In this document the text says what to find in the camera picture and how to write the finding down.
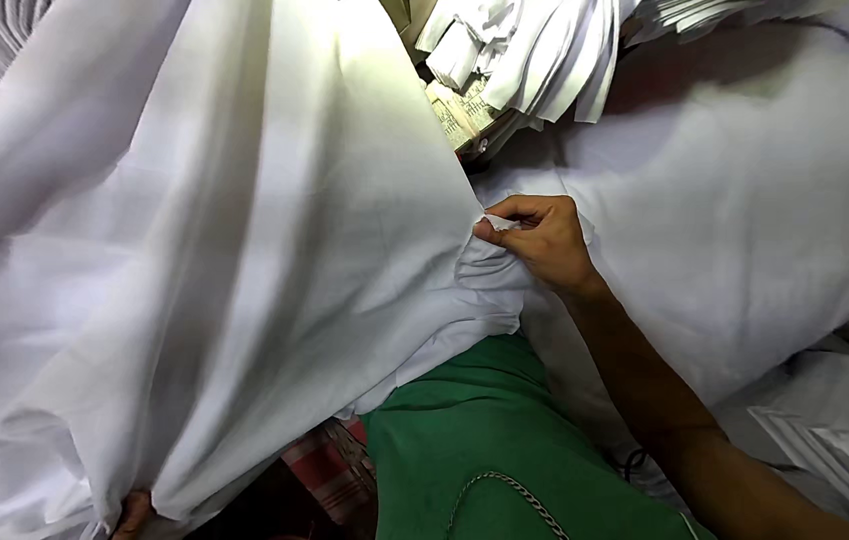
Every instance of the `green shirt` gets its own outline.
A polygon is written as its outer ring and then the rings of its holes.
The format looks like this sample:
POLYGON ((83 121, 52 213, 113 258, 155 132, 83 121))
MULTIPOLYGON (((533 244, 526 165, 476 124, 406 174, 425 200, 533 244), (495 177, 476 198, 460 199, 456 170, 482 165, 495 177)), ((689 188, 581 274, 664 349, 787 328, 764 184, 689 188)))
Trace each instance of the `green shirt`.
POLYGON ((394 390, 363 421, 377 469, 379 539, 445 538, 452 510, 451 538, 555 537, 499 477, 462 495, 482 472, 517 481, 571 539, 713 538, 601 459, 553 402, 544 367, 521 337, 481 341, 394 390))

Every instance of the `hand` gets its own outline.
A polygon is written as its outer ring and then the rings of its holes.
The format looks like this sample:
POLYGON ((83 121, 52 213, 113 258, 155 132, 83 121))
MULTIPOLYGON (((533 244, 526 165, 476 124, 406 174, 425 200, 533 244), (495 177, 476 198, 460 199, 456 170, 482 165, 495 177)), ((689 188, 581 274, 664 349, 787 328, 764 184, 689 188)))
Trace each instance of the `hand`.
POLYGON ((151 494, 147 491, 132 491, 124 499, 124 508, 118 518, 118 526, 110 540, 134 540, 141 533, 144 523, 154 515, 151 494))
POLYGON ((512 195, 485 212, 520 221, 521 229, 494 230, 482 218, 474 226, 474 235, 514 252, 559 295, 588 295, 607 287, 587 254, 574 199, 512 195))

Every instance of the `red plaid cloth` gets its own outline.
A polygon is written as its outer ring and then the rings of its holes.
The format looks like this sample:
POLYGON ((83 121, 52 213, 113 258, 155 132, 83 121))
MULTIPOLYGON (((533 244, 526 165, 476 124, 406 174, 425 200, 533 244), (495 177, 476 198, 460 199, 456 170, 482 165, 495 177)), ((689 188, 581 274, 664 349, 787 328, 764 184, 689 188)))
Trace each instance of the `red plaid cloth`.
POLYGON ((367 442, 368 435, 357 416, 344 422, 331 419, 311 429, 281 459, 327 515, 343 525, 371 501, 376 491, 373 468, 364 452, 367 442))

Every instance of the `wrist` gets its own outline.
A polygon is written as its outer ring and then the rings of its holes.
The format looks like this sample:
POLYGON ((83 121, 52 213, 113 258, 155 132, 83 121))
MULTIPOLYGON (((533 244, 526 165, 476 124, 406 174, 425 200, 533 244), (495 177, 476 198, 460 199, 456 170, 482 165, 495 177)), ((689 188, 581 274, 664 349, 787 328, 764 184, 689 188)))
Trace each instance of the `wrist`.
POLYGON ((555 292, 566 304, 573 301, 590 303, 613 297, 608 283, 601 277, 601 274, 598 274, 597 270, 591 270, 579 281, 555 292))

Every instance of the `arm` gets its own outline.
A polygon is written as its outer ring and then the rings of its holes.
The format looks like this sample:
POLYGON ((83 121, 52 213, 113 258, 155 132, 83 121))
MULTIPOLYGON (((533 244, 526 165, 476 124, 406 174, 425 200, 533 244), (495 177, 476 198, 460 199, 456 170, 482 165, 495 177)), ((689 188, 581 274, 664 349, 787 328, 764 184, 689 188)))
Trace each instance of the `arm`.
POLYGON ((727 539, 849 538, 849 523, 730 444, 594 269, 570 197, 514 195, 487 212, 521 220, 501 231, 482 220, 474 234, 513 251, 562 298, 634 439, 705 527, 727 539))

